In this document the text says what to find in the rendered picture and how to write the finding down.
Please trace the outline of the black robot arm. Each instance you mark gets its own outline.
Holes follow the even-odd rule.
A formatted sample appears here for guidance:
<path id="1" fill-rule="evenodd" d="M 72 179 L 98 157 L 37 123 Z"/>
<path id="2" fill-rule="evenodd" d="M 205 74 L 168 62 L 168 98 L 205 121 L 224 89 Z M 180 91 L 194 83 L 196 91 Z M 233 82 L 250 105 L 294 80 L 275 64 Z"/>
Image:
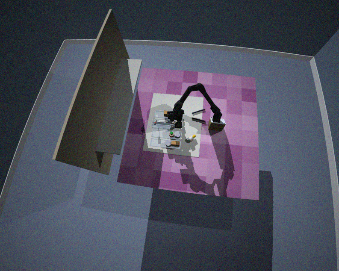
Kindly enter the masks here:
<path id="1" fill-rule="evenodd" d="M 167 111 L 167 116 L 170 121 L 174 121 L 177 118 L 181 118 L 182 114 L 184 114 L 184 110 L 181 110 L 184 101 L 187 99 L 187 97 L 190 95 L 192 91 L 199 91 L 202 93 L 202 95 L 205 97 L 207 102 L 210 104 L 210 109 L 214 113 L 213 115 L 213 122 L 220 123 L 220 119 L 222 116 L 222 113 L 220 112 L 220 109 L 213 103 L 212 99 L 207 94 L 205 87 L 202 83 L 197 83 L 196 85 L 189 86 L 186 90 L 186 92 L 182 95 L 182 97 L 175 103 L 173 111 Z"/>

